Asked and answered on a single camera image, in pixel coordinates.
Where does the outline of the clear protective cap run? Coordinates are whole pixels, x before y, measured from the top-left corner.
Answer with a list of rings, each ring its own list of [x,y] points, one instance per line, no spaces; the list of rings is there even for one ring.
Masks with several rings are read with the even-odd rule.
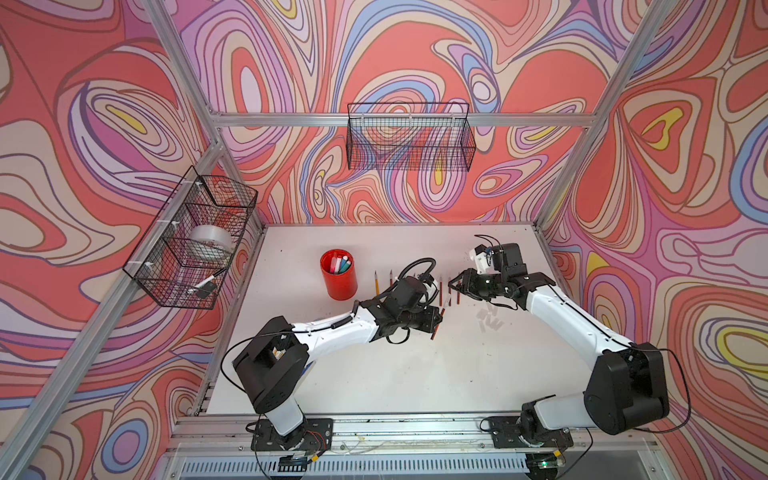
[[[497,318],[498,308],[493,305],[484,305],[478,312],[476,317],[482,322],[492,322]]]
[[[496,317],[487,317],[480,322],[482,332],[499,331],[505,325],[505,321]]]

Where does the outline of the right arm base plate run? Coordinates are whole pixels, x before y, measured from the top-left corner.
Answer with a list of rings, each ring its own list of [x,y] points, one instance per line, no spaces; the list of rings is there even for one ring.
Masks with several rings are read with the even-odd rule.
[[[489,433],[497,449],[568,449],[574,445],[570,433],[565,430],[546,430],[536,420],[524,415],[490,416],[480,422],[480,429]]]

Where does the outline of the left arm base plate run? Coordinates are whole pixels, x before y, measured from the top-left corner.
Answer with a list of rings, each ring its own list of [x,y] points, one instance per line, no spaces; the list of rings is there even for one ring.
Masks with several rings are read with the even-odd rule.
[[[305,418],[286,435],[280,435],[266,418],[246,426],[246,431],[252,434],[251,450],[255,452],[321,453],[331,448],[333,430],[334,420],[329,417]]]

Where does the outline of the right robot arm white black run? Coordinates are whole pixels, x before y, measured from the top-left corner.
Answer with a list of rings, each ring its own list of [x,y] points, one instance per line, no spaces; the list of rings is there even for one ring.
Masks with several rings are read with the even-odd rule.
[[[448,286],[477,301],[491,303],[497,297],[514,301],[548,325],[591,368],[582,392],[524,405],[529,437],[571,428],[597,428],[617,435],[669,414],[661,351],[650,343],[636,344],[599,323],[547,275],[480,274],[470,268]]]

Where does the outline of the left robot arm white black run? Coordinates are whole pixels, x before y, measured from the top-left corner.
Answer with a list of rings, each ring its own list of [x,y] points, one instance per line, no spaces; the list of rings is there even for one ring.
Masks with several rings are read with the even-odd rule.
[[[351,346],[389,341],[396,331],[434,335],[443,316],[437,306],[389,309],[381,300],[354,304],[350,312],[309,323],[269,320],[231,365],[233,384],[248,397],[254,411],[265,416],[281,437],[302,431],[305,415],[294,392],[304,373],[320,358]]]

